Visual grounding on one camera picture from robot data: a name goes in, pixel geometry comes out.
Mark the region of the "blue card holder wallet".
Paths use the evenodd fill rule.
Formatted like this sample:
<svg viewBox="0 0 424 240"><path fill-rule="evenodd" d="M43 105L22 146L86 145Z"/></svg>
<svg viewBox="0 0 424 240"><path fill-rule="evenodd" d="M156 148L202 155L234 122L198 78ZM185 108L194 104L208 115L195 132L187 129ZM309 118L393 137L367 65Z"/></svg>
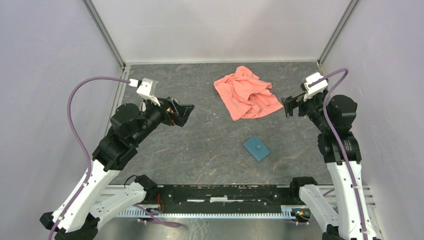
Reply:
<svg viewBox="0 0 424 240"><path fill-rule="evenodd" d="M257 161L260 162L270 154L269 149L257 136L253 136L242 145L245 150Z"/></svg>

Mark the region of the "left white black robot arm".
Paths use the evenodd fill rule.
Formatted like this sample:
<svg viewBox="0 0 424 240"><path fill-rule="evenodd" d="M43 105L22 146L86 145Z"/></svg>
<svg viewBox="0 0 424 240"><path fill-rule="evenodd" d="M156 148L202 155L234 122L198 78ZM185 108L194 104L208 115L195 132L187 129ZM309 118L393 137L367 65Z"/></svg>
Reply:
<svg viewBox="0 0 424 240"><path fill-rule="evenodd" d="M55 211L40 217L49 230L49 239L92 240L98 231L126 208L157 198L157 184L146 175L109 199L98 198L109 183L137 154L141 142L159 125L182 127L194 110L192 104L179 104L174 98L161 98L158 104L148 100L145 110L125 103L110 118L111 127L99 142L88 167L70 196Z"/></svg>

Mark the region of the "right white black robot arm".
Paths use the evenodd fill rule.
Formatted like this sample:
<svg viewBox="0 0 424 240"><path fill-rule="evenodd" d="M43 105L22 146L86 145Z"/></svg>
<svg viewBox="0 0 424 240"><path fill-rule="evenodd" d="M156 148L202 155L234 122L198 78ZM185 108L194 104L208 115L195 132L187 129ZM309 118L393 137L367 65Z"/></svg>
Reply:
<svg viewBox="0 0 424 240"><path fill-rule="evenodd" d="M304 100L303 95L281 99L286 117L298 109L320 131L317 145L330 173L336 207L319 192L313 177L295 177L290 182L289 199L305 203L321 228L323 240L378 240L362 184L360 146L351 132L358 104L345 95L335 95L325 102L318 93Z"/></svg>

